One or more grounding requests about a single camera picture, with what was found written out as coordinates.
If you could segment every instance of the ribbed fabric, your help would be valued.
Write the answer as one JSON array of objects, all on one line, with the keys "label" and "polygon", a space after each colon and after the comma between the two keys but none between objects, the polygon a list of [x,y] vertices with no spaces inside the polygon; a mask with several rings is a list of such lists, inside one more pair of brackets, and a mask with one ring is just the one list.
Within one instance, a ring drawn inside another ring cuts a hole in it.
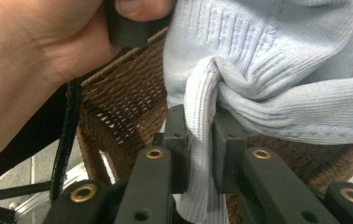
[{"label": "ribbed fabric", "polygon": [[353,61],[344,52],[353,51],[351,36],[353,0],[177,2],[164,49],[164,82],[168,106],[185,105],[193,136],[189,189],[176,196],[185,219],[228,223],[210,162],[217,100],[254,133],[353,143],[353,69],[337,75],[327,66]]}]

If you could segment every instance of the knitted fabric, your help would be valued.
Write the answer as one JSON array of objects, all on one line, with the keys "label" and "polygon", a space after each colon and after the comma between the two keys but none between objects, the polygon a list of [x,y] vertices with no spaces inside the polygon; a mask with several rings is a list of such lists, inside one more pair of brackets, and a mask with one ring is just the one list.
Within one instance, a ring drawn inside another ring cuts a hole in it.
[{"label": "knitted fabric", "polygon": [[228,223],[211,178],[216,101],[253,133],[353,143],[353,0],[179,0],[164,83],[193,136],[176,209],[190,222]]}]

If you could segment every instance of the finger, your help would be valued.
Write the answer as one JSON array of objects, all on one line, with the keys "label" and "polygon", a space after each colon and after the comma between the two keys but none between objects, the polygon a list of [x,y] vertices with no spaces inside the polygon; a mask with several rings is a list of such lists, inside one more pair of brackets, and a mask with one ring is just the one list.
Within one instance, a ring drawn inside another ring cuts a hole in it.
[{"label": "finger", "polygon": [[115,0],[121,16],[133,21],[154,21],[167,16],[176,0]]}]

